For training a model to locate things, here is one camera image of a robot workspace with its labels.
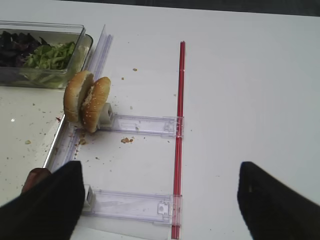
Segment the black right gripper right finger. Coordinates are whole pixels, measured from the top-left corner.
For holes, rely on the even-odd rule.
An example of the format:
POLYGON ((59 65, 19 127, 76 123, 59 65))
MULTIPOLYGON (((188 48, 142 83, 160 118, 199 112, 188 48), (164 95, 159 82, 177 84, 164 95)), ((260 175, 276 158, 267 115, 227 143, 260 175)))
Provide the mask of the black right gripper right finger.
POLYGON ((254 240, 320 238, 320 206, 253 162, 240 165, 237 202, 254 240))

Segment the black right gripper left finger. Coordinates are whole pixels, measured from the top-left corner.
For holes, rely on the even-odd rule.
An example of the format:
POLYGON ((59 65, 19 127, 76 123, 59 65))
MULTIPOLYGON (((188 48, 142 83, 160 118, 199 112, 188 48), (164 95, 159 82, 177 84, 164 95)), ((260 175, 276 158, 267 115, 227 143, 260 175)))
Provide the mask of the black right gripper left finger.
POLYGON ((69 240, 84 207, 82 164, 70 161, 0 208, 2 240, 69 240))

